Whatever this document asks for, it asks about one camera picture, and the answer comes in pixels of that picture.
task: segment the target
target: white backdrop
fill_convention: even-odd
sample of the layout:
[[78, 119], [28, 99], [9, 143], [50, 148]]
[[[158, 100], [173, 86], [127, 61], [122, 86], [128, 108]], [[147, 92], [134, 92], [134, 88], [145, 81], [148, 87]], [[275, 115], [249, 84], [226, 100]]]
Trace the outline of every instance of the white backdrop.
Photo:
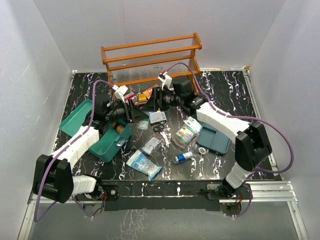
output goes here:
[[[250, 68], [262, 117], [289, 137], [295, 162], [283, 173], [292, 182], [310, 237], [320, 235], [320, 2], [288, 0], [283, 5]], [[280, 169], [288, 165], [283, 140], [269, 131]]]
[[100, 47], [197, 32], [201, 68], [251, 65], [284, 0], [34, 0], [66, 62], [106, 71]]
[[71, 70], [32, 0], [0, 7], [0, 239], [17, 239], [36, 160], [50, 154]]

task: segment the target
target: small container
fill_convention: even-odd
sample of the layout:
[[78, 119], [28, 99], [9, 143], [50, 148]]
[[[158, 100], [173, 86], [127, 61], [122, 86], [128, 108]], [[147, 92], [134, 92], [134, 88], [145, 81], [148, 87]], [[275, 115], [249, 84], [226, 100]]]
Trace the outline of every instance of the small container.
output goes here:
[[149, 118], [139, 121], [138, 128], [141, 130], [147, 130], [149, 127]]
[[122, 131], [125, 129], [125, 126], [116, 122], [112, 123], [112, 127], [118, 134], [122, 133]]
[[154, 153], [158, 152], [161, 146], [161, 140], [157, 138], [155, 135], [151, 135], [144, 144], [144, 146], [141, 148], [141, 152], [149, 156], [152, 156]]
[[198, 135], [202, 126], [191, 116], [183, 122], [184, 124], [182, 128], [180, 128], [175, 134], [172, 134], [171, 139], [177, 146], [185, 149], [191, 140]]
[[[89, 99], [84, 100], [69, 116], [67, 116], [59, 125], [59, 129], [69, 136], [73, 137], [82, 126], [84, 119], [89, 111], [92, 110], [92, 101]], [[102, 138], [89, 148], [89, 152], [96, 157], [109, 163], [116, 153], [121, 149], [129, 137], [131, 136], [130, 124], [125, 123], [122, 120], [117, 121], [124, 126], [124, 130], [121, 133], [116, 132], [112, 127], [112, 123], [109, 123], [108, 131]]]
[[191, 151], [188, 151], [186, 153], [183, 153], [183, 154], [180, 154], [178, 156], [175, 156], [172, 160], [172, 162], [174, 164], [178, 164], [179, 162], [182, 162], [184, 160], [187, 160], [187, 159], [191, 159], [193, 157], [193, 153]]

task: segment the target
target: teal box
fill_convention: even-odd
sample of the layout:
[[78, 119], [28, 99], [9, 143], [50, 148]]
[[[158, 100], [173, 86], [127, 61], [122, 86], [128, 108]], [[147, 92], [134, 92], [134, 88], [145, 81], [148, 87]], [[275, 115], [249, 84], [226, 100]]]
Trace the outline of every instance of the teal box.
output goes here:
[[[64, 133], [73, 137], [85, 121], [87, 113], [92, 109], [92, 101], [84, 100], [69, 116], [59, 125], [59, 129]], [[104, 136], [89, 148], [89, 152], [97, 156], [102, 161], [108, 163], [121, 149], [123, 144], [131, 136], [131, 128], [128, 123], [122, 120], [116, 121], [125, 128], [121, 133], [117, 133], [112, 127], [112, 122], [109, 123], [109, 129]]]

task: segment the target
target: clear plastic packet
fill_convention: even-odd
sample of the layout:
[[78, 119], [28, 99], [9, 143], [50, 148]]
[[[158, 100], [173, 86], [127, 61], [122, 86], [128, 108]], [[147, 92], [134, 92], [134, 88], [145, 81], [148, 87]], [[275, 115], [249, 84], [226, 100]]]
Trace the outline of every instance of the clear plastic packet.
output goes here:
[[162, 168], [162, 166], [157, 166], [152, 161], [150, 161], [140, 150], [137, 150], [129, 158], [126, 164], [134, 170], [148, 175], [149, 181], [151, 181]]
[[155, 135], [151, 135], [144, 146], [141, 148], [141, 151], [144, 154], [147, 154], [149, 156], [152, 156], [154, 153], [156, 153], [162, 146], [162, 142], [159, 138], [157, 138]]
[[149, 118], [139, 121], [138, 128], [141, 130], [147, 130], [149, 127]]
[[199, 146], [196, 142], [191, 145], [191, 149], [195, 154], [205, 155], [209, 152], [209, 149]]
[[184, 120], [183, 126], [173, 135], [171, 139], [182, 149], [185, 149], [190, 141], [200, 132], [202, 125], [193, 117]]

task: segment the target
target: scissors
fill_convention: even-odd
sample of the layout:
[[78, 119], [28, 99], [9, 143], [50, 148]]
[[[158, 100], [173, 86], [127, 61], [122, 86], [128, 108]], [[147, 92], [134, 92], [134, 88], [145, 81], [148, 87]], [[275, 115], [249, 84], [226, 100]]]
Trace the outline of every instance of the scissors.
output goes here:
[[161, 134], [161, 136], [163, 137], [163, 139], [165, 141], [165, 146], [167, 148], [169, 148], [169, 141], [168, 141], [167, 135], [162, 131], [164, 128], [165, 128], [164, 125], [162, 123], [160, 123], [158, 125], [153, 126], [153, 131], [155, 133], [160, 133]]

